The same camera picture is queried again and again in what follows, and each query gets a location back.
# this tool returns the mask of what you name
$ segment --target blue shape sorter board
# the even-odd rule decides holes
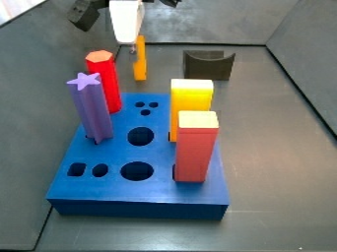
[[[74,133],[45,195],[58,213],[220,220],[228,193],[217,144],[205,182],[172,179],[169,95],[122,94],[122,109],[110,118],[113,138],[98,145],[81,125]]]

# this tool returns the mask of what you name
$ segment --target wooden block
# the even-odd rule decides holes
[[[171,80],[169,141],[176,142],[177,112],[180,110],[207,111],[211,108],[211,80]]]
[[[212,111],[179,111],[175,154],[176,182],[204,182],[217,133]]]
[[[144,53],[144,36],[138,35],[134,42],[136,61],[132,63],[133,79],[136,81],[145,80],[145,53]]]
[[[121,110],[121,98],[113,54],[105,50],[90,52],[86,57],[89,74],[98,73],[101,76],[102,89],[109,113]]]

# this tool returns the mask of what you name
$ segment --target gray wall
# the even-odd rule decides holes
[[[296,0],[183,0],[144,4],[146,42],[265,44]]]
[[[117,50],[104,12],[88,33],[65,18],[73,1],[50,0],[0,29],[0,249],[33,249],[43,199],[77,125],[65,81],[89,50]]]
[[[337,1],[299,0],[267,41],[315,110],[337,133]]]

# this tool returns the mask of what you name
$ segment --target black arch block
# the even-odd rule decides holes
[[[228,80],[235,53],[223,57],[223,51],[184,51],[184,78]]]

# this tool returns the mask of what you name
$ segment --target yellow block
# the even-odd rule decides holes
[[[145,80],[145,54],[144,54],[144,36],[138,35],[134,42],[137,60],[132,63],[133,79]]]
[[[211,80],[171,80],[169,141],[176,142],[177,112],[181,110],[208,111],[211,108]]]

